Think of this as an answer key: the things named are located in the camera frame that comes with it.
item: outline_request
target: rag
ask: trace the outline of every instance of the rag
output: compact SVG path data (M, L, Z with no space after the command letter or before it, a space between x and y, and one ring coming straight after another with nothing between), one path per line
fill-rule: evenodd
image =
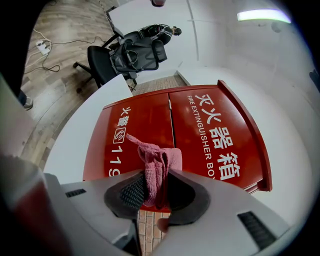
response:
M143 204L161 210L168 205L168 169L182 170L181 150L160 148L158 145L142 142L130 134L126 134L126 137L138 145L138 154L145 163L144 173L149 195Z

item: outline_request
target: black pants leg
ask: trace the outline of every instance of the black pants leg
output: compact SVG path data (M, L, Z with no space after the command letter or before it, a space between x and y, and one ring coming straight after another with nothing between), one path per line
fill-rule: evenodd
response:
M24 106L27 102L27 95L25 95L25 93L22 90L20 90L18 100L22 104L22 106Z

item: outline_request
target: chinese character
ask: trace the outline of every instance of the chinese character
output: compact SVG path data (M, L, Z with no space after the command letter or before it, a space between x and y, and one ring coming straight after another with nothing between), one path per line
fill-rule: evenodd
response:
M129 112L131 109L130 109L130 107L128 106L126 109L123 108L122 110L123 110L123 112L122 112L121 116L122 116L123 114L127 114L127 115L128 115L128 114L129 114L128 112Z
M199 100L201 100L201 102L200 102L200 106L202 106L202 103L207 103L207 104L209 104L210 105L210 103L211 103L211 105L214 105L214 103L213 103L213 101L212 101L212 99L210 98L210 96L208 95L208 94L205 94L205 95L202 95L202 97L199 97L199 96L195 96L197 99L199 99Z
M123 143L126 135L126 127L118 128L114 132L113 144Z
M222 129L221 127L219 128L216 127L209 131L211 133L211 138L216 138L212 140L214 143L215 149L224 149L224 148L227 148L228 146L233 145L231 137L226 137L227 135L229 135L227 127L223 127Z
M129 120L129 116L124 116L119 118L118 126L126 126Z
M237 161L238 156L234 153L231 153L231 156L229 154L226 154L226 156L221 154L220 157L221 158L217 160L218 163L223 162L223 166L219 166L220 180L221 181L227 180L235 177L236 175L239 177L240 166L238 165L238 161Z
M216 116L221 116L221 114L220 114L220 113L214 113L214 111L216 110L215 108L211 109L211 111L210 111L211 113L205 111L204 109L201 109L201 110L202 110L202 112L204 112L204 113L206 113L207 115L209 115L209 117L208 117L208 119L207 119L207 121L206 121L206 123L207 123L208 125L210 125L210 121L211 121L212 118L213 118L214 120L218 121L218 122L221 122L221 120L216 117Z

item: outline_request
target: black cable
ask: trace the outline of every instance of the black cable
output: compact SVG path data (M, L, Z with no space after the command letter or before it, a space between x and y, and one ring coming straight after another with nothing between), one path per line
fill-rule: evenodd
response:
M44 60L43 60L43 62L42 62L42 66L41 67L36 67L36 68L34 68L34 69L32 69L32 70L30 70L30 71L28 71L28 72L26 72L26 73L23 73L24 75L26 75L26 74L29 74L29 73L31 73L31 72L33 72L33 71L35 71L35 70L39 70L39 69L44 69L44 70L46 70L46 71L52 71L52 72L59 72L59 70L60 70L60 65L54 65L54 66L52 66L52 67L46 67L46 66L44 66L44 64L45 64L45 61L47 60L47 58L48 58L48 56L49 56L49 54L51 53L51 51L52 51L52 45L64 45L64 44L70 44L70 43L73 43L73 42L85 42L85 43L88 43L88 44L93 44L93 43L95 43L96 42L96 39L97 38L99 38L102 42L106 42L106 41L104 41L100 36L98 36L98 35L96 35L95 37L94 37L94 41L93 42L89 42L89 41L86 41L86 40L74 40L74 41L70 41L70 42L49 42L49 43L51 43L50 44L50 46L48 46L48 47L51 47L51 50L48 52L48 54L46 55L46 57L44 58Z

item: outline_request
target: table top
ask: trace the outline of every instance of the table top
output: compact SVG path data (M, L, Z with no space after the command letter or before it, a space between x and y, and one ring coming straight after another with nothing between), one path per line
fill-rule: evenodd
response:
M89 142L104 106L132 97L122 75L92 94L73 114L56 139L44 172L55 175L60 184L81 182Z

